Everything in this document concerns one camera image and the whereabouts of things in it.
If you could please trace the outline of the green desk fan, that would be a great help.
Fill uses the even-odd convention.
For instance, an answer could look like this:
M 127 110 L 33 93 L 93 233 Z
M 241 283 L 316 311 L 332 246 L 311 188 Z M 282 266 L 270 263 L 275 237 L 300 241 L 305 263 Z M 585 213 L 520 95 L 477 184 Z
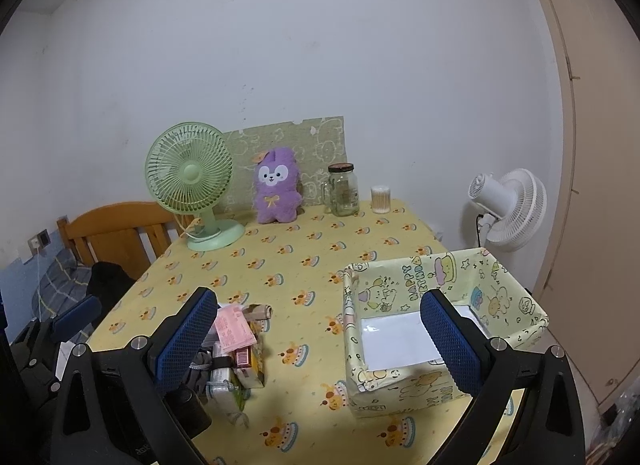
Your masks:
M 214 207 L 230 187 L 232 155 L 224 135 L 201 122 L 182 122 L 157 137 L 144 162 L 146 186 L 154 200 L 176 217 L 190 216 L 183 229 L 192 251 L 215 251 L 244 234 L 234 219 L 220 219 Z

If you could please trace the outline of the beige patterned backboard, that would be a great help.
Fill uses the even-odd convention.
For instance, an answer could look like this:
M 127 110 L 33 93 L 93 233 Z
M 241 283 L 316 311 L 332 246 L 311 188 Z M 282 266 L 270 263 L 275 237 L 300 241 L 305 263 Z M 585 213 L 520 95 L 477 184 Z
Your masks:
M 214 207 L 218 214 L 253 207 L 254 170 L 259 156 L 269 149 L 293 150 L 304 206 L 322 203 L 320 187 L 328 178 L 328 166 L 347 161 L 343 116 L 244 128 L 224 133 L 224 141 L 232 155 L 234 173 L 228 191 Z

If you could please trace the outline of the patterned yellow storage box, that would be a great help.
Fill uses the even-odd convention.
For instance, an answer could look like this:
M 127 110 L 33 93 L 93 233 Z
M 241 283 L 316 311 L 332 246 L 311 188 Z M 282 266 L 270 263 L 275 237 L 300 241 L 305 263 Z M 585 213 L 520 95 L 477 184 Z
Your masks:
M 525 350 L 549 324 L 486 248 L 354 263 L 343 289 L 345 390 L 358 417 L 475 395 L 486 341 Z

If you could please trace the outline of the wooden chair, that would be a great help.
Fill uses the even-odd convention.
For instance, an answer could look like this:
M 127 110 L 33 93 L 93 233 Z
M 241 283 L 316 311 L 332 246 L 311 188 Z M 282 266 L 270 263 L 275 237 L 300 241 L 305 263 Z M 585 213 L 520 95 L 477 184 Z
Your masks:
M 176 217 L 155 202 L 122 202 L 95 208 L 71 222 L 60 217 L 56 225 L 79 263 L 116 263 L 137 280 L 153 261 L 143 238 L 158 258 L 171 244 L 169 230 L 177 229 L 180 220 L 189 225 L 193 217 Z

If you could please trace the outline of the pink tissue packet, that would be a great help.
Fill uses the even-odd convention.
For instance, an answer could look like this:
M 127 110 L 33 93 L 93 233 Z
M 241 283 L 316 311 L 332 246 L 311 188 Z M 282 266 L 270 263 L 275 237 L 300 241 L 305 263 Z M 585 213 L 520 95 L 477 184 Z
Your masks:
M 257 338 L 243 315 L 242 308 L 234 303 L 224 306 L 217 312 L 214 328 L 223 352 L 230 353 L 250 347 Z

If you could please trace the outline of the wall power socket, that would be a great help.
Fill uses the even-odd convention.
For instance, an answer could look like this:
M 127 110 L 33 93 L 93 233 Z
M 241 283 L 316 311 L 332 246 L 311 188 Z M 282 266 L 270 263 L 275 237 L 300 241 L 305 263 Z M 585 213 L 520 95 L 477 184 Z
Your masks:
M 51 239 L 47 229 L 43 229 L 28 240 L 28 246 L 34 253 L 38 253 L 50 243 Z

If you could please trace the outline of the black garment on chair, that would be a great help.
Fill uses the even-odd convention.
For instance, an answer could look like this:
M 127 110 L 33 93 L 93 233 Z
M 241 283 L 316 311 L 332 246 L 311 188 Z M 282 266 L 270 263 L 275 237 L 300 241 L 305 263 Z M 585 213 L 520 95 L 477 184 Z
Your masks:
M 101 315 L 107 315 L 135 284 L 122 266 L 98 261 L 91 267 L 87 294 L 99 300 Z

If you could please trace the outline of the green tissue pack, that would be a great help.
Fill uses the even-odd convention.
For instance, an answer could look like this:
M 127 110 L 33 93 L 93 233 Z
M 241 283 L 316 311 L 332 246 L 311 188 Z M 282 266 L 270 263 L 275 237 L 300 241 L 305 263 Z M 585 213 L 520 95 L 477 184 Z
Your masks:
M 220 341 L 215 341 L 207 382 L 209 397 L 216 398 L 223 393 L 231 393 L 237 403 L 242 403 L 250 397 L 254 389 L 264 388 L 265 381 L 264 357 L 260 341 L 231 353 L 224 352 Z

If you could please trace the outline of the white standing fan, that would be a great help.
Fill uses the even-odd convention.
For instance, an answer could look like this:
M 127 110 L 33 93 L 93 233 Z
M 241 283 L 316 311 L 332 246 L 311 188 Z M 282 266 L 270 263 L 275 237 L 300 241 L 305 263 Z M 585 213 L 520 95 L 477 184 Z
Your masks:
M 469 185 L 468 196 L 482 210 L 476 221 L 478 244 L 494 245 L 500 251 L 517 251 L 527 244 L 547 211 L 544 184 L 525 168 L 499 179 L 478 174 Z

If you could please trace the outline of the yellow cake-print tablecloth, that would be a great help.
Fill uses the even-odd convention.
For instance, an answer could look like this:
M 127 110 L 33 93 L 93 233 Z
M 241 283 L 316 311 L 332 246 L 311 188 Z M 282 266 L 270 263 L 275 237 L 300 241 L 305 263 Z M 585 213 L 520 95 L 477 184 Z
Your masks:
M 346 218 L 309 207 L 292 224 L 249 222 L 219 251 L 172 243 L 93 332 L 91 349 L 151 334 L 200 286 L 221 303 L 272 310 L 260 334 L 265 384 L 244 421 L 218 416 L 196 441 L 214 464 L 424 464 L 469 400 L 433 359 L 375 370 L 362 323 L 409 315 L 435 287 L 513 347 L 547 323 L 489 251 L 447 251 L 401 203 Z

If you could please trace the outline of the purple plush toy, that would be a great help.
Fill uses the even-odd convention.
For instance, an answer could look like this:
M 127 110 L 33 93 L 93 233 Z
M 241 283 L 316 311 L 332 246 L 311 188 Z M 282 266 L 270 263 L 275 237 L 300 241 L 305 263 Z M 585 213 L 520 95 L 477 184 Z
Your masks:
M 254 208 L 258 224 L 294 222 L 303 204 L 298 183 L 294 151 L 289 147 L 267 151 L 255 170 Z

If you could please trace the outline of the glass jar with lid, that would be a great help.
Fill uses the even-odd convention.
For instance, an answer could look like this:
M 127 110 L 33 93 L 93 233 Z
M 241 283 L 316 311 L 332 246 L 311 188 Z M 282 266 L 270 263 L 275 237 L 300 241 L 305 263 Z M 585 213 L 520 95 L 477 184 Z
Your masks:
M 345 217 L 359 212 L 358 182 L 352 163 L 334 163 L 328 167 L 323 196 L 334 216 Z

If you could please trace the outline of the cotton swab container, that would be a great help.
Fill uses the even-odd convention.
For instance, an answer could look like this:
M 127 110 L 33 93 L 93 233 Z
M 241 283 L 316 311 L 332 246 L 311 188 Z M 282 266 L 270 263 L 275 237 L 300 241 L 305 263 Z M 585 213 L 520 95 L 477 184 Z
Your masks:
M 371 210 L 374 214 L 387 214 L 392 205 L 392 193 L 389 186 L 373 186 L 371 188 Z

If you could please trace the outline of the blue plaid bedding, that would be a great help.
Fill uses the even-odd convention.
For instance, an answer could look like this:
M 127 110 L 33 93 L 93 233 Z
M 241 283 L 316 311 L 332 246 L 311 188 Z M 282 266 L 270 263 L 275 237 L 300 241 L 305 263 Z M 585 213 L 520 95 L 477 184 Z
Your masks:
M 66 248 L 55 256 L 37 256 L 27 265 L 20 261 L 1 271 L 1 295 L 14 341 L 32 320 L 44 322 L 76 306 L 86 297 L 91 268 L 81 265 Z

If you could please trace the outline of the dark grey drawstring pouch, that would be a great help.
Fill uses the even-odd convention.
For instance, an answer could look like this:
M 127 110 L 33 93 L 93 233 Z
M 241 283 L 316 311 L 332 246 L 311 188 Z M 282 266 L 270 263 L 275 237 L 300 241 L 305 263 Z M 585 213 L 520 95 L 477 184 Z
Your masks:
M 210 348 L 201 348 L 189 365 L 184 384 L 200 398 L 206 397 L 207 384 L 213 369 L 213 354 Z

